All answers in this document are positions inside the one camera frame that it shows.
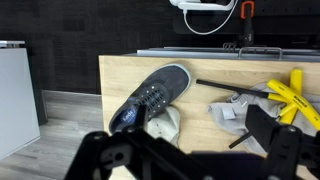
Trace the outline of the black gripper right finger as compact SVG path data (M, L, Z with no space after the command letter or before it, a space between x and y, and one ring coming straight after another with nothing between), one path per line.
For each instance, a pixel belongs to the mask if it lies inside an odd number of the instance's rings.
M245 126L267 152L259 178L298 180L298 166L304 166L320 180L320 135L305 134L296 126L280 124L258 105L249 105Z

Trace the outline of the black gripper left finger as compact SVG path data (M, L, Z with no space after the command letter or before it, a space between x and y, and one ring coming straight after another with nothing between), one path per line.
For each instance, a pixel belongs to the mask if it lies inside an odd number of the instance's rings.
M108 180L113 170L126 168L138 180L185 180L187 156L163 138L147 132L146 111L140 108L133 125L109 135L87 134L65 180Z

